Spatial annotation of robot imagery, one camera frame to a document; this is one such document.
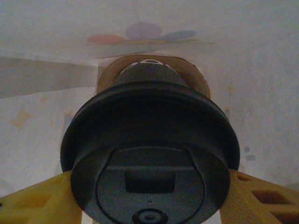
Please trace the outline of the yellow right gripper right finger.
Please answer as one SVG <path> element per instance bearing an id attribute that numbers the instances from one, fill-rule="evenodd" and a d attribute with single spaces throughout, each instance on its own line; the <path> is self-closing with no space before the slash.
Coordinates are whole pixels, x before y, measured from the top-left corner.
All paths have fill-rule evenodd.
<path id="1" fill-rule="evenodd" d="M 223 224 L 297 224 L 299 193 L 231 169 Z"/>

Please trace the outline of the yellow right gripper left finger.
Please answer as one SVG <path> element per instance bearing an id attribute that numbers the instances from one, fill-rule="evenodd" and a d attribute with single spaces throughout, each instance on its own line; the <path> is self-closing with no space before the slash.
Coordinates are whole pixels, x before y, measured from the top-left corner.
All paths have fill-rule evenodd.
<path id="1" fill-rule="evenodd" d="M 2 224 L 80 224 L 82 209 L 71 190 L 71 172 L 0 199 Z"/>

